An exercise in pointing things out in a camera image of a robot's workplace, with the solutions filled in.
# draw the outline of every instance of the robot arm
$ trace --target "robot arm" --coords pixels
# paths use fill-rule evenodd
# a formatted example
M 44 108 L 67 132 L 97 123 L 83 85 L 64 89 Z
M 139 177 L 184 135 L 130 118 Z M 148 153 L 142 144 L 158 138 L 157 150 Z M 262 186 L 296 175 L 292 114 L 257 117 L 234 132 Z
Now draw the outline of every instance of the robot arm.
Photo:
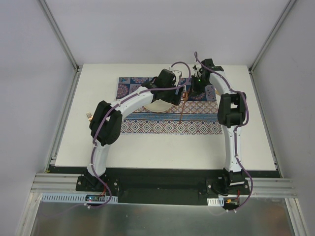
M 205 70 L 201 64 L 210 68 L 215 73 Z M 242 97 L 230 89 L 228 80 L 224 80 L 225 72 L 221 66 L 215 66 L 212 59 L 205 59 L 201 64 L 194 66 L 195 74 L 192 76 L 191 93 L 199 94 L 205 92 L 207 85 L 213 85 L 221 94 L 218 121 L 222 125 L 225 137 L 225 165 L 221 180 L 213 183 L 213 188 L 218 194 L 227 194 L 229 187 L 243 185 L 245 183 L 245 173 L 239 165 L 236 157 L 241 158 L 241 127 L 245 120 L 246 108 Z
M 174 88 L 178 84 L 181 75 L 182 73 L 180 71 L 169 71 L 164 69 L 161 71 L 158 77 L 154 78 L 154 82 L 143 83 L 142 86 L 140 86 L 135 92 L 129 94 L 123 99 L 114 101 L 111 104 L 106 103 L 105 101 L 102 101 L 98 104 L 90 123 L 92 137 L 95 136 L 101 121 L 109 109 L 119 105 L 111 112 L 110 116 L 106 118 L 106 122 L 102 126 L 96 140 L 96 150 L 94 152 L 93 165 L 95 173 L 98 176 L 101 176 L 106 171 L 106 160 L 110 146 L 118 139 L 121 130 L 121 123 L 124 118 L 140 107 L 143 107 L 159 99 L 174 105 L 180 104 L 184 87 L 168 91 L 148 90 Z M 87 166 L 87 170 L 90 175 L 95 177 L 91 164 Z

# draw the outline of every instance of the white wall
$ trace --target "white wall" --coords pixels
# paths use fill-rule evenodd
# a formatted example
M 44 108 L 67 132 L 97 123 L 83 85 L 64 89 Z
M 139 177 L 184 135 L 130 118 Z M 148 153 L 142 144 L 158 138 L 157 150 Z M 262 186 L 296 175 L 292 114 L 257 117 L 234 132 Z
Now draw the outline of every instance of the white wall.
M 250 65 L 288 0 L 47 0 L 83 63 Z
M 300 0 L 254 72 L 277 158 L 315 235 L 315 1 Z
M 0 2 L 0 235 L 15 235 L 73 70 L 35 0 Z

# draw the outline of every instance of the patterned cloth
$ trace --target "patterned cloth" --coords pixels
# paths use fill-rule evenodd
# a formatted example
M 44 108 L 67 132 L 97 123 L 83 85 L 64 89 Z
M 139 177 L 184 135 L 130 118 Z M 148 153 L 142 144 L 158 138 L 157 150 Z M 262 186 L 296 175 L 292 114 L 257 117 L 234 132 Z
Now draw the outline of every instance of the patterned cloth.
M 119 78 L 116 99 L 121 99 L 136 91 L 143 82 L 151 80 L 147 77 Z M 186 82 L 181 78 L 179 85 Z M 186 102 L 182 123 L 179 123 L 183 108 L 180 105 L 172 106 L 169 110 L 154 113 L 141 107 L 127 116 L 122 123 L 122 134 L 222 134 L 218 122 L 218 105 L 213 85 L 206 87 L 206 92 L 196 97 L 190 97 Z

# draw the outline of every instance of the small object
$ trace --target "small object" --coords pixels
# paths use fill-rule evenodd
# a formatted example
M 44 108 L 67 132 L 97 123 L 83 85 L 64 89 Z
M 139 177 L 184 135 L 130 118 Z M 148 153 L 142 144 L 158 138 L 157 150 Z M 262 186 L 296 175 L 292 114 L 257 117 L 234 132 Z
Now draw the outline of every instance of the small object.
M 224 199 L 222 197 L 219 198 L 207 198 L 208 206 L 211 207 L 222 207 L 224 206 Z
M 188 101 L 188 93 L 187 93 L 187 92 L 184 92 L 184 93 L 183 93 L 183 101 L 184 101 L 184 103 L 183 103 L 183 108 L 182 108 L 181 117 L 180 117 L 180 119 L 179 119 L 178 124 L 181 124 L 181 123 L 182 123 L 182 118 L 183 118 L 183 113 L 184 113 L 184 107 L 185 107 L 186 102 Z
M 88 117 L 89 122 L 91 122 L 91 120 L 93 119 L 91 112 L 87 113 L 87 117 Z

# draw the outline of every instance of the white table surface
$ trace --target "white table surface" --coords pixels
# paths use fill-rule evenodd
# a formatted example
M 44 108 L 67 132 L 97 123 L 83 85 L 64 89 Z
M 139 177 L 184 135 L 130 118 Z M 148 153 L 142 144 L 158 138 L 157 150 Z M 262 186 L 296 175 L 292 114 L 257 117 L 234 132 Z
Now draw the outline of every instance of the white table surface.
M 84 64 L 56 159 L 56 166 L 85 167 L 89 164 L 92 137 L 87 112 L 98 103 L 114 101 L 119 77 L 157 76 L 165 64 Z M 188 76 L 184 66 L 183 77 Z M 275 170 L 274 161 L 246 66 L 224 65 L 232 87 L 244 91 L 250 122 L 242 128 L 241 155 L 249 170 Z M 224 135 L 125 134 L 111 146 L 107 167 L 222 169 Z

